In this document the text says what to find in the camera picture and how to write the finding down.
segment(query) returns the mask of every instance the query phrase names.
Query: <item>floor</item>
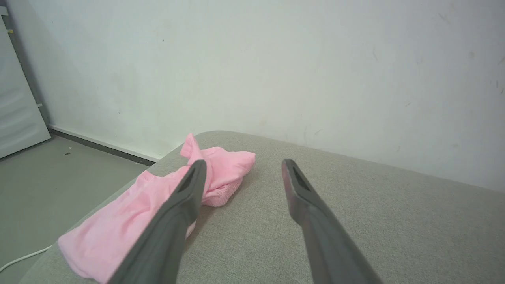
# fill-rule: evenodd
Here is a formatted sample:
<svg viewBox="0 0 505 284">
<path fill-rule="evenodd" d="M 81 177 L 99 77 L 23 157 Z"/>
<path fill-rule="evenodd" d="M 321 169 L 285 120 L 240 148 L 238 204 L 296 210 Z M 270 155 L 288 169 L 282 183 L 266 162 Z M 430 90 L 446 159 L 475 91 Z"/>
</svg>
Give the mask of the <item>floor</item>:
<svg viewBox="0 0 505 284">
<path fill-rule="evenodd" d="M 53 244 L 146 168 L 58 136 L 0 159 L 0 267 Z M 0 283 L 18 283 L 39 257 L 2 271 Z"/>
</svg>

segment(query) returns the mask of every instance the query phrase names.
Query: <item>gray table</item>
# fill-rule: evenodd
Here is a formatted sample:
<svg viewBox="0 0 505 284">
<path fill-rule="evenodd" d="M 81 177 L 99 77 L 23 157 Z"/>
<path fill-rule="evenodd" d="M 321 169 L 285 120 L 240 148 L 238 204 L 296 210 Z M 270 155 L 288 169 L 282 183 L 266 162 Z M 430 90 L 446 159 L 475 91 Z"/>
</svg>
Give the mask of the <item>gray table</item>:
<svg viewBox="0 0 505 284">
<path fill-rule="evenodd" d="M 301 229 L 287 210 L 284 158 L 297 162 L 384 282 L 505 282 L 503 193 L 242 133 L 211 131 L 196 139 L 202 149 L 254 152 L 257 162 L 225 206 L 202 207 L 180 283 L 312 281 Z M 185 165 L 179 151 L 149 171 L 166 175 Z M 58 246 L 21 281 L 87 282 L 93 281 L 75 275 Z"/>
</svg>

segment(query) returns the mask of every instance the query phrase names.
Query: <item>white cable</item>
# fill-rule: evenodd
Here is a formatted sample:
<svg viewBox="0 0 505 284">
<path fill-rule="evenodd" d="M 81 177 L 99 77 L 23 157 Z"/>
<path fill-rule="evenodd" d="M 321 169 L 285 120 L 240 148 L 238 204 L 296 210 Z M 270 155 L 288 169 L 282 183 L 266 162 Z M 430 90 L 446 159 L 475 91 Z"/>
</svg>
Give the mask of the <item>white cable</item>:
<svg viewBox="0 0 505 284">
<path fill-rule="evenodd" d="M 45 252 L 46 250 L 48 250 L 50 247 L 51 247 L 51 246 L 48 246 L 48 247 L 47 247 L 47 248 L 45 248 L 45 249 L 41 249 L 40 251 L 37 251 L 37 252 L 31 253 L 31 254 L 29 254 L 29 255 L 25 255 L 25 256 L 23 256 L 23 257 L 20 257 L 20 258 L 18 258 L 18 259 L 13 260 L 13 261 L 11 261 L 11 262 L 7 263 L 6 265 L 2 266 L 2 267 L 0 268 L 0 272 L 2 272 L 4 269 L 6 269 L 7 267 L 9 267 L 9 266 L 13 265 L 14 263 L 16 263 L 16 262 L 18 262 L 18 261 L 22 261 L 23 259 L 27 259 L 27 258 L 32 257 L 32 256 L 34 256 L 34 255 L 37 255 L 37 254 L 43 253 L 43 252 Z"/>
</svg>

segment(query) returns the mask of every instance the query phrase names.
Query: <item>white door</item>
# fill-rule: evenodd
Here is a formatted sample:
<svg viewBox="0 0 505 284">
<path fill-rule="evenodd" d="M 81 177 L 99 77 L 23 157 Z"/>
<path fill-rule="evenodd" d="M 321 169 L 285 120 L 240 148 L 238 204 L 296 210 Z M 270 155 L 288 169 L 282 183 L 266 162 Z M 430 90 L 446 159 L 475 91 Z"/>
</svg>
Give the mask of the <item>white door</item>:
<svg viewBox="0 0 505 284">
<path fill-rule="evenodd" d="M 7 34 L 6 14 L 0 7 L 0 158 L 51 137 Z"/>
</svg>

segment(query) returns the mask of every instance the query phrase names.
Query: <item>pink sweater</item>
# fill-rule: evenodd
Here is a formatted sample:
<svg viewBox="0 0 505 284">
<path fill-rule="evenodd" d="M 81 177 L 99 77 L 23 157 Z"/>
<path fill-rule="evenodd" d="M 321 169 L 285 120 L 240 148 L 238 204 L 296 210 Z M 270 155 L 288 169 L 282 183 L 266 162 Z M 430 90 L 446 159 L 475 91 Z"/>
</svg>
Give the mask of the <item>pink sweater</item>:
<svg viewBox="0 0 505 284">
<path fill-rule="evenodd" d="M 207 163 L 201 202 L 208 206 L 224 205 L 255 163 L 250 152 L 227 152 L 221 147 L 200 150 L 193 134 L 186 138 L 181 155 L 188 158 L 187 166 L 163 177 L 143 172 L 127 191 L 58 239 L 75 273 L 107 282 L 194 161 Z"/>
</svg>

